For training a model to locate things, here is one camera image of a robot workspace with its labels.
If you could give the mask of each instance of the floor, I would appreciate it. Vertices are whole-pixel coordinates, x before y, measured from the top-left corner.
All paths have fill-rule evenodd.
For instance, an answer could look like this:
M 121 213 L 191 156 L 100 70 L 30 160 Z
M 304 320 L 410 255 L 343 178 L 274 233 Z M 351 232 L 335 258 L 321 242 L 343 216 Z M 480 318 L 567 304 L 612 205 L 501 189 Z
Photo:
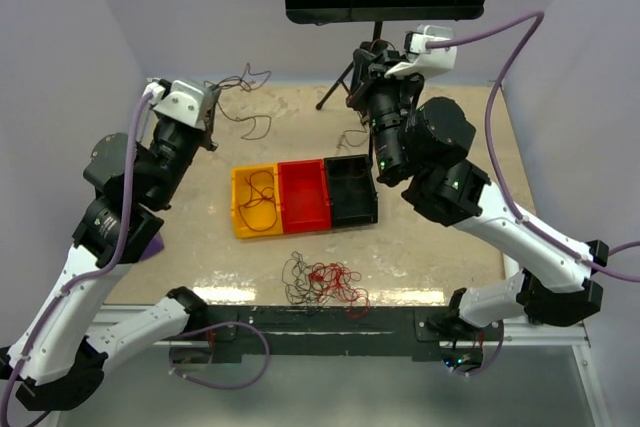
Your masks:
M 133 267 L 108 303 L 153 304 L 177 286 L 187 286 L 209 303 L 286 304 L 284 263 L 293 251 L 307 262 L 343 262 L 359 271 L 357 287 L 368 290 L 372 305 L 443 305 L 453 290 L 481 286 L 503 278 L 500 253 L 453 228 L 430 223 L 401 197 L 403 184 L 391 189 L 376 184 L 379 222 L 365 228 L 239 240 L 233 233 L 231 168 L 287 160 L 366 153 L 364 134 L 350 133 L 359 148 L 337 146 L 344 130 L 358 129 L 357 115 L 344 106 L 338 91 L 318 112 L 314 106 L 324 85 L 266 85 L 246 93 L 223 92 L 221 103 L 232 117 L 268 114 L 268 135 L 240 137 L 251 122 L 233 123 L 217 115 L 215 153 L 201 150 L 173 199 L 160 214 L 166 248 Z M 429 86 L 423 98 L 448 96 L 465 110 L 477 134 L 469 159 L 492 173 L 484 140 L 483 115 L 488 87 Z M 258 120 L 252 136 L 265 132 Z M 493 130 L 498 157 L 517 202 L 534 211 L 527 179 L 502 97 L 494 109 Z

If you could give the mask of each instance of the robotic arm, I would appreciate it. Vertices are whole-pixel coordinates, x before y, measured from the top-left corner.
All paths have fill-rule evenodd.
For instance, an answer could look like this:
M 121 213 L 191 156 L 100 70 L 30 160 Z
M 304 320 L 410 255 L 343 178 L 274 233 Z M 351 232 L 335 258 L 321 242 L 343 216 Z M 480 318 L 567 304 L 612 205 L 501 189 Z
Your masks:
M 424 80 L 453 68 L 456 49 L 425 47 L 451 39 L 449 29 L 421 26 L 405 39 L 405 55 L 384 41 L 354 51 L 354 77 L 347 106 L 370 127 L 378 181 L 396 186 L 411 179 L 402 197 L 432 222 L 453 226 L 488 242 L 524 266 L 502 282 L 454 293 L 446 315 L 431 328 L 451 340 L 473 339 L 496 320 L 526 313 L 535 321 L 568 326 L 598 312 L 603 289 L 591 280 L 589 260 L 606 266 L 608 247 L 579 242 L 558 232 L 522 207 L 518 219 L 499 186 L 466 160 L 475 128 L 451 99 L 435 97 L 418 106 Z M 565 244 L 564 253 L 532 232 L 531 223 Z
M 27 409 L 77 407 L 116 365 L 156 341 L 182 333 L 206 309 L 199 297 L 181 287 L 125 322 L 87 332 L 109 292 L 162 226 L 152 212 L 170 208 L 200 147 L 216 149 L 211 135 L 219 95 L 220 89 L 182 80 L 158 79 L 147 86 L 145 96 L 158 122 L 149 148 L 137 145 L 127 240 L 118 265 L 106 275 L 100 272 L 114 255 L 122 222 L 128 137 L 108 135 L 94 147 L 84 178 L 94 186 L 96 198 L 73 234 L 62 273 L 27 331 L 11 347 L 0 349 L 0 377 L 10 378 L 17 369 L 23 382 L 16 397 Z M 64 291 L 67 282 L 87 274 L 88 280 Z M 24 356 L 38 324 L 40 331 Z

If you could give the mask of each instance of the tabletop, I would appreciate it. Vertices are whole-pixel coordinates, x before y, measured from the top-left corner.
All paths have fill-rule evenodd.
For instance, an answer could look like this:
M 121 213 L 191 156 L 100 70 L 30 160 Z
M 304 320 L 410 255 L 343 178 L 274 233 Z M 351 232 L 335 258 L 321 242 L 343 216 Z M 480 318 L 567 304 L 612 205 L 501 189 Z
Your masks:
M 327 85 L 267 84 L 259 90 L 224 91 L 222 108 L 232 118 L 265 114 L 271 128 L 259 140 L 244 140 L 252 121 L 232 122 L 220 112 L 213 139 L 216 152 L 200 150 L 187 171 L 161 234 L 165 248 L 136 264 L 113 290 L 107 303 L 154 304 L 170 289 L 187 286 L 209 303 L 286 305 L 282 272 L 297 251 L 308 263 L 341 262 L 361 274 L 357 287 L 372 305 L 444 305 L 460 287 L 482 286 L 504 278 L 501 254 L 488 244 L 434 224 L 416 214 L 400 196 L 407 185 L 376 183 L 378 223 L 361 228 L 235 238 L 231 209 L 231 169 L 243 165 L 321 159 L 367 152 L 358 116 L 345 107 L 338 91 L 317 111 Z M 477 129 L 469 160 L 493 175 L 484 140 L 483 116 L 489 87 L 426 86 L 421 102 L 434 96 L 453 98 Z M 260 118 L 249 138 L 267 131 Z M 534 211 L 518 147 L 502 96 L 493 111 L 496 152 L 515 200 Z

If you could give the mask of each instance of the tripod leg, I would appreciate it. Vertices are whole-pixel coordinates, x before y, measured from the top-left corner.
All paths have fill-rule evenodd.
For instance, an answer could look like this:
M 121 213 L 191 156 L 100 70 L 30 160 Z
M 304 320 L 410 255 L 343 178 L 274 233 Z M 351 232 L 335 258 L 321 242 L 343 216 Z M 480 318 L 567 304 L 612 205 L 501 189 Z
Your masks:
M 347 68 L 345 69 L 345 71 L 344 71 L 342 74 L 340 74 L 340 77 L 338 77 L 338 80 L 336 80 L 336 81 L 333 83 L 333 85 L 331 86 L 331 88 L 329 89 L 329 91 L 328 91 L 326 94 L 324 94 L 324 97 L 322 98 L 322 100 L 316 104 L 316 110 L 320 110 L 320 109 L 322 109 L 322 107 L 324 106 L 325 102 L 329 99 L 329 97 L 331 97 L 331 95 L 333 95 L 333 93 L 336 91 L 336 89 L 337 89 L 340 85 L 342 85 L 342 86 L 343 86 L 343 87 L 345 87 L 345 89 L 346 89 L 346 86 L 345 86 L 345 84 L 344 84 L 344 79 L 345 79 L 345 77 L 346 77 L 347 75 L 349 75 L 349 73 L 350 73 L 352 70 L 353 70 L 353 62 L 351 62 L 351 63 L 347 66 Z

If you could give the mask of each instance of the white wall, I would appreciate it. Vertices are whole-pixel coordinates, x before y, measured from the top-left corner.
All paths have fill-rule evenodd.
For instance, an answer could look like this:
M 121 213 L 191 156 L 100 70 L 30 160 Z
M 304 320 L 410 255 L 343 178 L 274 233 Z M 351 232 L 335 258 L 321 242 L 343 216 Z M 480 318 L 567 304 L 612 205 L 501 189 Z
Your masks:
M 0 0 L 0 345 L 58 277 L 92 198 L 91 148 L 143 77 L 105 0 Z
M 640 238 L 640 2 L 553 0 L 506 94 L 541 217 L 581 239 Z M 640 251 L 610 268 L 640 275 Z M 587 323 L 616 427 L 638 425 L 640 286 L 602 275 Z
M 207 76 L 241 71 L 244 63 L 269 68 L 276 79 L 333 80 L 351 60 L 368 23 L 316 27 L 285 16 L 284 0 L 107 0 L 143 71 L 162 76 Z M 456 24 L 458 35 L 477 32 L 550 0 L 487 0 L 485 15 Z M 392 23 L 383 32 L 401 44 L 415 23 Z M 465 47 L 455 77 L 495 78 L 517 32 Z

